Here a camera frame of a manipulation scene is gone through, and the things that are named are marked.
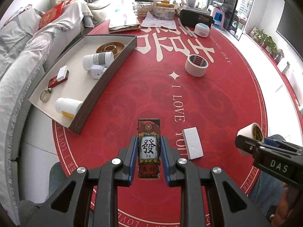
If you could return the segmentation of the grey fabric sofa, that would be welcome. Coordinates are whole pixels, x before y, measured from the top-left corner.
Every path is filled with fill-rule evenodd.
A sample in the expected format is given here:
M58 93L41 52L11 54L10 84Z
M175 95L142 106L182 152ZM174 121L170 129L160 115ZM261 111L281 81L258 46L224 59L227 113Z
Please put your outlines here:
M68 0L44 27L44 12L28 5L1 28L1 207L20 225L17 162L20 139L35 82L80 33L92 13L84 0Z

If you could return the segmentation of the white foam block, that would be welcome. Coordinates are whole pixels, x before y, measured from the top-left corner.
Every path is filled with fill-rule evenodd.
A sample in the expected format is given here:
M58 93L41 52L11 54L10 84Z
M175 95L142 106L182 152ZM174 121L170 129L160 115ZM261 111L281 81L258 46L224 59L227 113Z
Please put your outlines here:
M189 160L204 156L198 130L196 127L182 130L185 148Z

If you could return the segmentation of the white power adapter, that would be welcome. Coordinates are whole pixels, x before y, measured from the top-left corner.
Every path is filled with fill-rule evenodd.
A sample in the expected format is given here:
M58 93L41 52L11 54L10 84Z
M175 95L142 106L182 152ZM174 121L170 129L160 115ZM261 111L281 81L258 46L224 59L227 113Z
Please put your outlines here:
M90 74L93 79L100 79L106 70L107 68L102 65L92 65L90 67Z

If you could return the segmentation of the white bottle yellow label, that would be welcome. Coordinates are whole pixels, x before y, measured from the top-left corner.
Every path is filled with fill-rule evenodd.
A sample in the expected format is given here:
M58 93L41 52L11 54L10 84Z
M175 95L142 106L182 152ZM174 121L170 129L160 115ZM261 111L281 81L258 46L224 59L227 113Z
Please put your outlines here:
M82 104L80 100L59 97L55 102L55 110L65 117L74 118Z

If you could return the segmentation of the red card box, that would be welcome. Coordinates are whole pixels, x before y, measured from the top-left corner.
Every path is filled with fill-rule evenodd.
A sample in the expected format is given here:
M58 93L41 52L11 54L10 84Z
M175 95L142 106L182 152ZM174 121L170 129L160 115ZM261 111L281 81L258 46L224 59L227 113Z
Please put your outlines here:
M67 81L68 77L69 77L69 71L68 70L66 72L65 71L59 72L55 77L53 77L49 80L47 87L48 88L54 88L57 85Z

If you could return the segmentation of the clear jar of biscuits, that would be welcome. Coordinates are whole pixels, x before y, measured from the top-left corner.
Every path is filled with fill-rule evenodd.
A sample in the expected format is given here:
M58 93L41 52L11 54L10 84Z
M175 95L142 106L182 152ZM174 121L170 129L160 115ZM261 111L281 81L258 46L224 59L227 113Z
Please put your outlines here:
M153 14L154 5L146 5L143 7L137 8L137 16L140 18L145 18L148 13Z

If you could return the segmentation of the white teal round container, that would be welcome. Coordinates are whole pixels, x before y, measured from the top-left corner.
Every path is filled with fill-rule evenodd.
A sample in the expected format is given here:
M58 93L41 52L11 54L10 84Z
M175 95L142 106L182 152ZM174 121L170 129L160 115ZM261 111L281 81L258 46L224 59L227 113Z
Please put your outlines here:
M208 25L203 24L203 23L198 23L195 25L194 33L197 36L206 38L206 37L208 37L209 32L210 32L210 28Z

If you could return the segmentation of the red cushion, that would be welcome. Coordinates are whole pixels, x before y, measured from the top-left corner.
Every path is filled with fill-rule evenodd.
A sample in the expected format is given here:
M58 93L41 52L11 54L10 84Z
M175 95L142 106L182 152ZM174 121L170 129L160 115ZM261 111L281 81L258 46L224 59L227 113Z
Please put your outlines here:
M46 12L41 20L40 20L40 24L39 24L39 30L42 29L43 27L45 27L47 24L53 22L54 20L58 19L62 13L63 13L63 8L67 5L69 5L72 2L75 2L76 0L68 0L66 1L62 1L59 4L55 5L53 8L51 8L48 12Z

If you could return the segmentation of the round red rug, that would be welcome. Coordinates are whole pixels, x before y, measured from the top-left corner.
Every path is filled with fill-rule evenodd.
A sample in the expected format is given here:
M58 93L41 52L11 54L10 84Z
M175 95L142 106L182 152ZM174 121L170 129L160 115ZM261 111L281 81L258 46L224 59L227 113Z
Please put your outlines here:
M245 58L216 29L206 38L166 29L144 29L136 35L138 48L114 75L81 133L52 124L64 173L70 175L79 166L101 166L137 135L140 118L158 118L161 134L182 157L187 156L182 130L196 127L204 156L194 164L222 168L249 194L259 170L234 141L240 129L254 122L266 133L267 116L260 86ZM186 72L191 54L208 61L203 77Z

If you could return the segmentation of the grey card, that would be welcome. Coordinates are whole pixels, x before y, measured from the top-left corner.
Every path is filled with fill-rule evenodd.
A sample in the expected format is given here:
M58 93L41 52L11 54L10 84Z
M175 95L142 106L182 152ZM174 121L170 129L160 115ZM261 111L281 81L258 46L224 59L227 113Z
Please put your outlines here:
M68 78L68 73L69 73L69 71L68 71L68 68L67 68L66 65L63 66L63 67L61 67L60 70L58 71L56 80L58 82L61 82L61 81L65 80L65 79L67 79Z

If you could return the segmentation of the white pill bottle grey label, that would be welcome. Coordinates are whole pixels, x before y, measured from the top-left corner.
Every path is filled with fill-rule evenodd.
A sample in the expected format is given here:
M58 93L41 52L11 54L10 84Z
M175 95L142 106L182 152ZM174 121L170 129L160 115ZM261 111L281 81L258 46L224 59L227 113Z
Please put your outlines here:
M114 61L112 52L102 52L86 55L83 57L82 64L85 71L89 71L93 65L108 68Z

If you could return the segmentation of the white paper sheet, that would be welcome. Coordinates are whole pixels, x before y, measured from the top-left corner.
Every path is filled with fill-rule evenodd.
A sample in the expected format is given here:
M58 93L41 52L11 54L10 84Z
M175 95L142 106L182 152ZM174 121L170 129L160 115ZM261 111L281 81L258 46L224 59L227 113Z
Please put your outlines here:
M143 22L141 23L142 27L151 27L151 28L166 28L170 30L176 30L176 23L174 20L162 20L156 19L149 11Z

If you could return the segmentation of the white tape roll striped core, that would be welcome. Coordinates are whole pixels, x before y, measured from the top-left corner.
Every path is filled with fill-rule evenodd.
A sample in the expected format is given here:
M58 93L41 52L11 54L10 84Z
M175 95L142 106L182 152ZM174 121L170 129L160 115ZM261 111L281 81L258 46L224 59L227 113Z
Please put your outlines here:
M187 57L185 70L188 74L194 77L203 77L208 66L209 63L206 59L199 55L191 54Z

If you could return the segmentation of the mahjong pattern card box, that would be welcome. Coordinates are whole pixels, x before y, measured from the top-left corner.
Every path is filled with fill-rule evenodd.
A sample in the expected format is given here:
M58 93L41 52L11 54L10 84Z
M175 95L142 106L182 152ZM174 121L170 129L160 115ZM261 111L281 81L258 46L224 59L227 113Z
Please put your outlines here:
M160 119L138 120L138 178L160 178Z

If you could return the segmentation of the tape roll yellow core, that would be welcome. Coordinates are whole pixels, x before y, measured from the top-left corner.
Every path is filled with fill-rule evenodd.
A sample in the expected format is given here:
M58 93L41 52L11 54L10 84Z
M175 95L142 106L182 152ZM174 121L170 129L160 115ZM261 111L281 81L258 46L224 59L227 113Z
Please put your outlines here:
M235 145L242 156L253 155L257 142L264 142L261 127L256 122L240 129L235 139Z

